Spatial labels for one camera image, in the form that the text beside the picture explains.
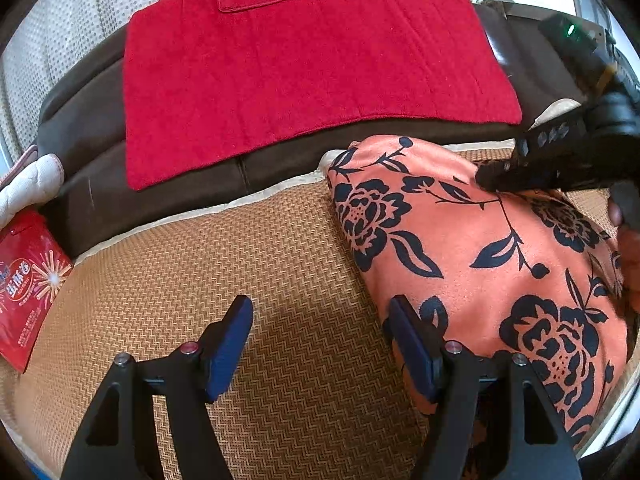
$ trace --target brown leather sofa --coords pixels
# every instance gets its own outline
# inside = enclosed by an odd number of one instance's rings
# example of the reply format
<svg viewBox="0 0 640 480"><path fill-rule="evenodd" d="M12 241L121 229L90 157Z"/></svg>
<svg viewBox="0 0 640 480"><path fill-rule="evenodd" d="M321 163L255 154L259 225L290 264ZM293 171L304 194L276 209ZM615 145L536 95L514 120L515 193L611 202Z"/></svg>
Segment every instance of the brown leather sofa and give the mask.
<svg viewBox="0 0 640 480"><path fill-rule="evenodd" d="M528 127L559 98L582 99L535 17L504 6L476 6L495 55L508 74ZM168 215L217 205L313 171L327 150L374 134L404 134L440 144L513 137L518 127L435 120L362 121L281 142L135 192L126 183L122 56L126 27L67 73L40 113L40 155L55 153L65 168L60 195L42 208L71 257L131 228Z"/></svg>

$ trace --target red blanket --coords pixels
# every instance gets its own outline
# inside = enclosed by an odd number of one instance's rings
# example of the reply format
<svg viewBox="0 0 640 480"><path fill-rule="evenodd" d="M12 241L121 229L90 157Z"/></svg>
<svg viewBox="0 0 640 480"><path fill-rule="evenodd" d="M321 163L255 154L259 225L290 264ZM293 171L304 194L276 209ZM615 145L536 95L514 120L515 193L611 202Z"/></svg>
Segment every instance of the red blanket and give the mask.
<svg viewBox="0 0 640 480"><path fill-rule="evenodd" d="M353 121L522 115L469 0L161 0L124 101L133 189Z"/></svg>

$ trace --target orange fabric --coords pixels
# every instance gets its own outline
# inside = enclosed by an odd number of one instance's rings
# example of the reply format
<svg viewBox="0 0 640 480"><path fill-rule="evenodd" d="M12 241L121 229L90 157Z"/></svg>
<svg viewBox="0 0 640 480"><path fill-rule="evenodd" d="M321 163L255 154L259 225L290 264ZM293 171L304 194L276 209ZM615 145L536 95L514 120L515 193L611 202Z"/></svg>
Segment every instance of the orange fabric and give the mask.
<svg viewBox="0 0 640 480"><path fill-rule="evenodd" d="M475 173L435 144L377 136L352 144L327 179L398 364L387 306L404 294L476 355L526 355L577 444L626 360L620 256L559 193L488 193Z"/></svg>

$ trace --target metal bolt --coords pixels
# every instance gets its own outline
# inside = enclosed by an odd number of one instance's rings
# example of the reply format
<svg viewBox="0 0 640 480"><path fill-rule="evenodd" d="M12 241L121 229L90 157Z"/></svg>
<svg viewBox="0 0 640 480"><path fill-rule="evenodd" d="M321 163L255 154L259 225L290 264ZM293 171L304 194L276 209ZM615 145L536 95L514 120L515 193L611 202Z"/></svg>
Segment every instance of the metal bolt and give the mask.
<svg viewBox="0 0 640 480"><path fill-rule="evenodd" d="M516 363L518 366L526 366L529 360L521 353L516 352L511 356L511 360Z"/></svg>
<svg viewBox="0 0 640 480"><path fill-rule="evenodd" d="M131 361L131 354L128 354L126 352L120 352L119 354L116 354L116 357L113 358L113 364L118 366L124 366L129 361Z"/></svg>
<svg viewBox="0 0 640 480"><path fill-rule="evenodd" d="M447 341L444 343L444 349L450 354L459 354L462 352L462 345L457 341Z"/></svg>
<svg viewBox="0 0 640 480"><path fill-rule="evenodd" d="M186 343L182 343L180 345L180 352L185 355L195 354L198 351L198 343L195 341L187 341Z"/></svg>

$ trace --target human hand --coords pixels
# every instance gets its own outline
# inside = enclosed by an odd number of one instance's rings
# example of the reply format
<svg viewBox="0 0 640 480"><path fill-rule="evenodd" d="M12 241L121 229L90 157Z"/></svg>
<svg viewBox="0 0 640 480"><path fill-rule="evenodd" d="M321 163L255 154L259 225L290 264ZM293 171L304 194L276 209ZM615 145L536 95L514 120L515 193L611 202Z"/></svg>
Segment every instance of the human hand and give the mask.
<svg viewBox="0 0 640 480"><path fill-rule="evenodd" d="M628 301L632 309L640 313L640 233L622 223L622 211L610 198L608 209L611 223L618 227L620 271L628 289Z"/></svg>

